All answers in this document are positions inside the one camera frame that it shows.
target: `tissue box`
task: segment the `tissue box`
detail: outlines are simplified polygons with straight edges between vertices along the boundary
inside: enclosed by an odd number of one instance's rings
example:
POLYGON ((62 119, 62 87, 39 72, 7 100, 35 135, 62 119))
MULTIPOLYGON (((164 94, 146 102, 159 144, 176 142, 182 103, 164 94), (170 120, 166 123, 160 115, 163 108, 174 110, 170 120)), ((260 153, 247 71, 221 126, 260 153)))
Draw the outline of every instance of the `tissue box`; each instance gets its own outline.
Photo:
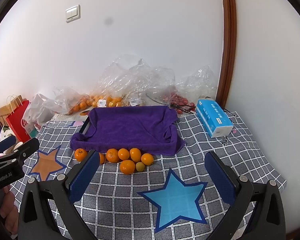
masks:
POLYGON ((233 125, 216 101, 199 99, 195 108, 211 138, 228 136, 233 125))

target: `finger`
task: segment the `finger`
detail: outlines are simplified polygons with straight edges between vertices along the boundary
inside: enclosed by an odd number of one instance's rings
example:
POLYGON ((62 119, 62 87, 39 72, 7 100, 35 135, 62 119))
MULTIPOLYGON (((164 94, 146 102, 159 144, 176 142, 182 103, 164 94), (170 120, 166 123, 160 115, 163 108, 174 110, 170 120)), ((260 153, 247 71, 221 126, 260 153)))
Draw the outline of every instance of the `finger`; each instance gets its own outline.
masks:
POLYGON ((2 205, 0 207, 0 215, 5 218, 12 210, 14 206, 14 194, 9 191, 8 194, 4 195, 2 205))
POLYGON ((11 212, 7 215, 6 221, 5 221, 5 224, 4 224, 6 229, 9 232, 13 233, 14 224, 16 223, 18 218, 19 218, 18 208, 15 205, 13 205, 13 208, 12 208, 11 212))
POLYGON ((19 213, 18 213, 17 220, 14 222, 13 229, 11 231, 11 233, 13 235, 15 235, 16 233, 18 233, 18 222, 19 222, 19 213))
POLYGON ((5 194, 7 194, 10 191, 10 184, 8 186, 5 186, 3 188, 3 191, 5 192, 5 194))

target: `purple towel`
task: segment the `purple towel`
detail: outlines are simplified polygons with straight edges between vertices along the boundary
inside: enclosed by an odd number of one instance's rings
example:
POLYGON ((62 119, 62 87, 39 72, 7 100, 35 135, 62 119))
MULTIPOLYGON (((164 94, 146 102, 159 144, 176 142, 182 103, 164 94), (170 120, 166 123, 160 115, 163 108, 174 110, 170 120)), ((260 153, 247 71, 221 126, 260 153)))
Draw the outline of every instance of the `purple towel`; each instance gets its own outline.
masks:
POLYGON ((94 108, 89 118, 86 134, 72 136, 73 150, 138 148, 143 153, 175 155, 185 144, 173 125, 177 113, 167 106, 94 108))

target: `red paper bag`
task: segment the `red paper bag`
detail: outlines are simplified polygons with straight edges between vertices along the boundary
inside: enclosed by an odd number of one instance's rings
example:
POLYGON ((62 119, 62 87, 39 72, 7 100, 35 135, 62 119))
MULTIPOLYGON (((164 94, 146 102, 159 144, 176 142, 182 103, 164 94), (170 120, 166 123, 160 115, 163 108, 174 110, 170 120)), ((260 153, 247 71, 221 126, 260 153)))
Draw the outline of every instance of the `red paper bag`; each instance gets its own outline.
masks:
POLYGON ((10 129, 14 132, 20 142, 26 142, 27 140, 30 140, 30 136, 21 125, 23 114, 25 113, 28 105, 29 100, 24 100, 21 105, 19 105, 14 111, 12 111, 12 113, 9 114, 6 118, 10 129))

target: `brown door frame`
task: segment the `brown door frame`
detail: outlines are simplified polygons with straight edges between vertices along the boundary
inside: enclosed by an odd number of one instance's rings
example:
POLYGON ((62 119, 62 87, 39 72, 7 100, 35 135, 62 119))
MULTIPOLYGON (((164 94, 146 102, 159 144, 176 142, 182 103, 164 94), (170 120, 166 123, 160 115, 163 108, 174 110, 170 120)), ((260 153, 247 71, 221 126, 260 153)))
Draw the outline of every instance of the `brown door frame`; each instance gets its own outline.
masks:
POLYGON ((226 106, 232 73, 234 68, 237 43, 237 12, 235 0, 222 0, 223 3, 223 54, 216 101, 226 106))

